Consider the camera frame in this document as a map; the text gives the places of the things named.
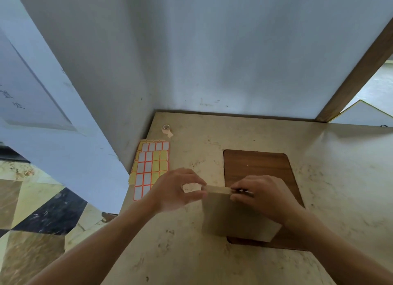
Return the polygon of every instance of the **tape roll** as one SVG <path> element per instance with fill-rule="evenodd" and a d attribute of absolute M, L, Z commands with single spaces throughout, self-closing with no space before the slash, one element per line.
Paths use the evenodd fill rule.
<path fill-rule="evenodd" d="M 165 124 L 164 126 L 162 126 L 161 128 L 162 133 L 167 134 L 168 138 L 171 138 L 173 136 L 172 132 L 171 132 L 171 127 L 168 124 Z"/>

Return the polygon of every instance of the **speckled tabletop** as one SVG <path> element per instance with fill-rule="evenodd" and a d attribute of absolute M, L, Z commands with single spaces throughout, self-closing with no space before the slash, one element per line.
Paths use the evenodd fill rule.
<path fill-rule="evenodd" d="M 171 168 L 212 185 L 224 186 L 224 149 L 287 154 L 306 207 L 393 270 L 392 128 L 156 113 L 147 138 L 162 138 L 164 124 Z M 309 252 L 231 245 L 201 234 L 202 220 L 201 202 L 159 214 L 103 284 L 334 284 Z"/>

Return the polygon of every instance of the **right hand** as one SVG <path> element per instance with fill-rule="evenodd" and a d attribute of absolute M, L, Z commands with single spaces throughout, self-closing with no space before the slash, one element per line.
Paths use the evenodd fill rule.
<path fill-rule="evenodd" d="M 234 193 L 230 199 L 242 202 L 282 225 L 286 225 L 292 218 L 305 211 L 281 178 L 249 175 L 234 183 L 231 189 L 252 192 L 253 197 Z"/>

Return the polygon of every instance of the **brown wooden panel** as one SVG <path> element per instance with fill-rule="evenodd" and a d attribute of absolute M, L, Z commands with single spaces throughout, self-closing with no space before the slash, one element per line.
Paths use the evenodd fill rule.
<path fill-rule="evenodd" d="M 248 175 L 272 175 L 281 178 L 296 200 L 304 206 L 286 154 L 226 149 L 224 151 L 225 187 L 230 187 Z M 285 227 L 280 229 L 270 243 L 233 237 L 227 239 L 232 244 L 307 251 L 302 242 Z"/>
<path fill-rule="evenodd" d="M 318 114 L 315 121 L 329 122 L 338 116 L 391 54 L 393 54 L 393 18 Z"/>

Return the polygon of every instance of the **wooden beam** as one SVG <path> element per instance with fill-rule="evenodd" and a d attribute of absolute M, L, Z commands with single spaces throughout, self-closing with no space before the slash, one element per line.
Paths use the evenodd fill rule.
<path fill-rule="evenodd" d="M 393 18 L 318 114 L 315 121 L 329 122 L 336 117 L 392 54 Z"/>

